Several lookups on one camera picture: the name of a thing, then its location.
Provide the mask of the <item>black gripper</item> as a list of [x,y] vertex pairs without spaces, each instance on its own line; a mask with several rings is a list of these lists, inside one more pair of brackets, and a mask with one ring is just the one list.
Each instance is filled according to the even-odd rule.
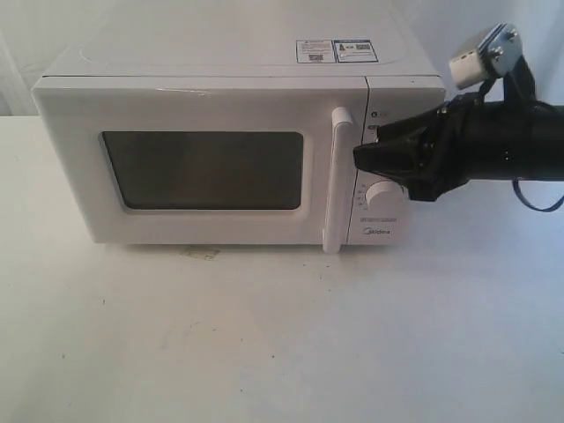
[[353,149],[358,170],[409,180],[409,198],[434,202],[472,180],[485,180],[484,169],[468,143],[468,122],[483,108],[476,93],[458,95],[438,107],[380,126],[377,142]]

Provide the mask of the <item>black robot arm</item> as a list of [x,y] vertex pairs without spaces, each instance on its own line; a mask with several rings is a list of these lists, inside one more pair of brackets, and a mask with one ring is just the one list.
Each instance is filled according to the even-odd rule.
[[383,125],[353,151],[355,166],[405,187],[413,201],[434,202],[472,180],[563,179],[563,108],[537,98],[524,58],[503,79],[504,98],[487,102],[491,82],[419,115]]

